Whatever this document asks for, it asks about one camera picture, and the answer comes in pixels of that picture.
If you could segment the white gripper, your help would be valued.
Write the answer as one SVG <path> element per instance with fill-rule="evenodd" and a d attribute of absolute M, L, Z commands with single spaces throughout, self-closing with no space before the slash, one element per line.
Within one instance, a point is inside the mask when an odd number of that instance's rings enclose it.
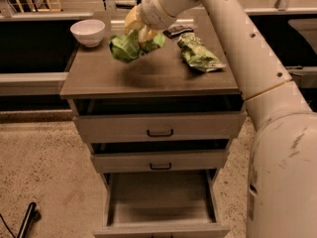
<path fill-rule="evenodd" d="M 157 30 L 164 30 L 174 24 L 183 11 L 199 4 L 198 0 L 141 0 L 127 14 L 125 30 L 130 32 L 141 29 L 138 40 L 145 43 L 156 36 Z"/>

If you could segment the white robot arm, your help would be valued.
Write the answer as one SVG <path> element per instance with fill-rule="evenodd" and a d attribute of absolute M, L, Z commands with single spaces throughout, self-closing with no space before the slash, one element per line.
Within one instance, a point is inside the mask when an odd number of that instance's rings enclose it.
<path fill-rule="evenodd" d="M 204 6 L 242 92 L 256 136 L 247 238 L 317 238 L 317 113 L 237 0 L 142 0 L 125 19 L 146 39 Z"/>

